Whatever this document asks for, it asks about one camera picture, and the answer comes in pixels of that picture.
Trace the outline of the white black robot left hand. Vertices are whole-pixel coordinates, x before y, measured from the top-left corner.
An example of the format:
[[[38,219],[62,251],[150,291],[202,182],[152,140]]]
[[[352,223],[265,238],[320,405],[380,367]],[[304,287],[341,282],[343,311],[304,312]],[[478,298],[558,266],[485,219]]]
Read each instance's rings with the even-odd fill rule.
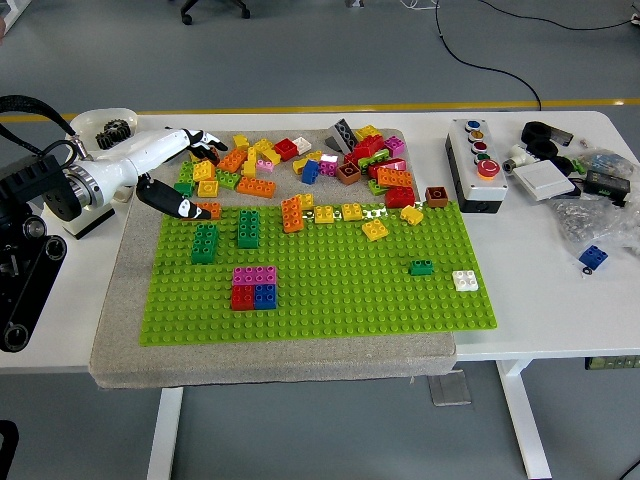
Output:
[[[112,200],[121,187],[134,186],[140,201],[166,215],[209,220],[208,211],[169,185],[153,180],[149,173],[185,150],[210,159],[214,148],[228,149],[220,139],[202,130],[144,131],[119,143],[97,160],[86,163],[84,168],[97,183],[90,191],[96,195],[98,203]]]

